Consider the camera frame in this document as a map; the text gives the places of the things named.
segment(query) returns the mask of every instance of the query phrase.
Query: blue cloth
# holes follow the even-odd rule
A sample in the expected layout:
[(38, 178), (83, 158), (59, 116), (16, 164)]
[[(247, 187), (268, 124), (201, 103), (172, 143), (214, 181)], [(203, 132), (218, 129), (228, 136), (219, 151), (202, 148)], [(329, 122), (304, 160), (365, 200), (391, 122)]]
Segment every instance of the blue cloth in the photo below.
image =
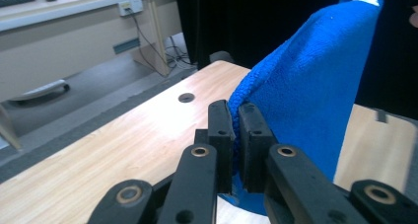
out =
[[(254, 103), (280, 143), (302, 148), (333, 180), (382, 8), (382, 1), (374, 1), (354, 0), (319, 10), (253, 67), (229, 99), (238, 139), (238, 108), (244, 102)], [(236, 159), (239, 149), (237, 140)], [(243, 190), (238, 174), (233, 194), (223, 197), (235, 206), (265, 214), (262, 195)]]

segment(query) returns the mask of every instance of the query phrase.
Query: wood grain surface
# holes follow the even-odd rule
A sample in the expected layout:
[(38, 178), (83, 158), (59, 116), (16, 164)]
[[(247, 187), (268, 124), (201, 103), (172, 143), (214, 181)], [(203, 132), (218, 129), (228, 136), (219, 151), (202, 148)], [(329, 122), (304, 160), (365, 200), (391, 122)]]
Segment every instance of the wood grain surface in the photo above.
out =
[[(227, 100), (247, 72), (216, 62), (1, 184), (0, 223), (86, 223), (112, 186), (129, 179), (157, 183), (175, 171), (194, 130), (207, 128), (209, 104)], [(195, 99), (179, 102), (184, 93)], [(415, 139), (416, 128), (391, 116), (388, 124), (380, 124), (374, 116), (354, 107), (339, 184), (370, 176), (404, 185), (407, 143)], [(267, 217), (218, 203), (218, 223), (269, 223)]]

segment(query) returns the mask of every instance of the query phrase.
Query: electrical socket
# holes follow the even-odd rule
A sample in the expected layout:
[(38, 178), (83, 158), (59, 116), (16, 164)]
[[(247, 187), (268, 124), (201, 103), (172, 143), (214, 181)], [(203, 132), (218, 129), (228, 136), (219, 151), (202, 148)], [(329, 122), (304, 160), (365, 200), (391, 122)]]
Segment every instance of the electrical socket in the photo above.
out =
[(120, 16), (126, 16), (131, 13), (138, 13), (144, 10), (144, 7), (142, 6), (142, 0), (126, 0), (123, 2), (119, 2), (119, 15)]

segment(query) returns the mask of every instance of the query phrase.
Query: gray floor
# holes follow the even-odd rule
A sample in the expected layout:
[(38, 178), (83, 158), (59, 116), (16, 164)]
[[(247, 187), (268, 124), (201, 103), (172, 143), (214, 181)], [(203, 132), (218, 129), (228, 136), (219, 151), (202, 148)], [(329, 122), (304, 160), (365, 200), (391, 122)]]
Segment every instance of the gray floor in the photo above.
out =
[[(182, 35), (174, 36), (174, 42), (178, 52), (186, 52)], [(176, 55), (171, 40), (166, 46), (167, 54)], [(22, 105), (3, 102), (23, 150), (0, 149), (0, 183), (195, 72), (181, 62), (170, 66), (172, 73), (163, 77), (122, 54), (65, 79), (68, 92), (57, 90)]]

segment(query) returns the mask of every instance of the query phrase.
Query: computer cable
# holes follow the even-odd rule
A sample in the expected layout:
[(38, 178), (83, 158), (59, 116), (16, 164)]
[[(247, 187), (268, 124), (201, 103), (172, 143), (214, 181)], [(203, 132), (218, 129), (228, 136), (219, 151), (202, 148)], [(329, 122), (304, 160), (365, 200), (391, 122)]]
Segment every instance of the computer cable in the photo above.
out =
[[(138, 35), (138, 39), (140, 39), (140, 36), (142, 36), (142, 38), (153, 48), (153, 50), (157, 53), (157, 55), (160, 57), (160, 59), (163, 61), (163, 63), (170, 67), (168, 65), (168, 63), (166, 62), (166, 60), (163, 58), (163, 56), (154, 48), (154, 46), (148, 41), (148, 39), (145, 37), (145, 35), (142, 33), (141, 28), (139, 28), (139, 24), (138, 21), (135, 18), (135, 14), (131, 9), (126, 9), (126, 11), (129, 13), (129, 16), (133, 19), (133, 21), (135, 22), (135, 27), (137, 30), (137, 35)], [(155, 66), (150, 63), (147, 58), (145, 57), (144, 53), (142, 52), (142, 48), (139, 47), (139, 53), (141, 54), (142, 58), (145, 60), (145, 62), (148, 64), (148, 66), (152, 67), (155, 69)]]
[(170, 55), (170, 54), (167, 54), (167, 53), (166, 53), (166, 55), (169, 56), (175, 62), (175, 65), (179, 68), (182, 68), (182, 69), (193, 69), (193, 68), (195, 68), (196, 67), (195, 64), (192, 64), (192, 63), (187, 62), (187, 61), (184, 60), (184, 59), (188, 59), (190, 61), (188, 53), (183, 52), (180, 47), (175, 45), (173, 37), (170, 37), (170, 40), (172, 41), (172, 46), (169, 46), (166, 49), (173, 48), (176, 56), (173, 56), (173, 55)]

